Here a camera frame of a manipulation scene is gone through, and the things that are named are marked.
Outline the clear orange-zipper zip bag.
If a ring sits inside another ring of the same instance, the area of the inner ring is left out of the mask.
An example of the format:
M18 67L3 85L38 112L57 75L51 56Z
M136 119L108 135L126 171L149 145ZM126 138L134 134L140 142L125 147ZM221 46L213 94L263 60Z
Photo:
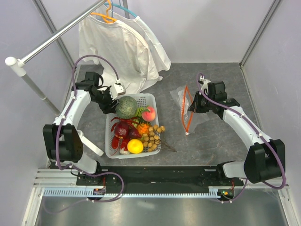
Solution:
M209 121L206 113L189 111L193 98L187 85L170 91L170 94L175 104L180 108L180 119L186 136L194 133L199 124Z

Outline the green netted melon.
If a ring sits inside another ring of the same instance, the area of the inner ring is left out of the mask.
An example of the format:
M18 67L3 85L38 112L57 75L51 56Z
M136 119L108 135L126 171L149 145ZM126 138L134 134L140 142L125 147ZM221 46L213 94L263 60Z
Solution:
M122 119L130 119L136 115L138 109L137 101L130 96L123 96L116 106L116 115Z

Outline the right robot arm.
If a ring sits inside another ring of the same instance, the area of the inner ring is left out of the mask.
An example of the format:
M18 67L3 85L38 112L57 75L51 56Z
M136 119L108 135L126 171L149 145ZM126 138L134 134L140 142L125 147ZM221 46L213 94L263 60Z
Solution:
M280 139L272 139L261 131L245 114L240 103L228 98L222 81L211 82L207 79L197 81L199 90L188 108L193 113L218 115L227 123L243 141L248 150L244 161L229 161L218 164L215 174L216 182L227 185L232 178L246 178L256 184L268 180L285 178L285 144Z

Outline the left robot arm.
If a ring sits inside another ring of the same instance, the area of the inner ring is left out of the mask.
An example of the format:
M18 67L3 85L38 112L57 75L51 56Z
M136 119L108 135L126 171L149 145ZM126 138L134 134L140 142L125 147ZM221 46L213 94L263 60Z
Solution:
M125 91L120 80L105 86L102 76L93 72L87 72L83 81L73 83L67 105L52 124L43 128L47 156L60 170L70 168L85 173L93 185L103 181L97 162L84 153L84 136L78 131L78 124L91 102L97 103L104 114L114 113L117 97Z

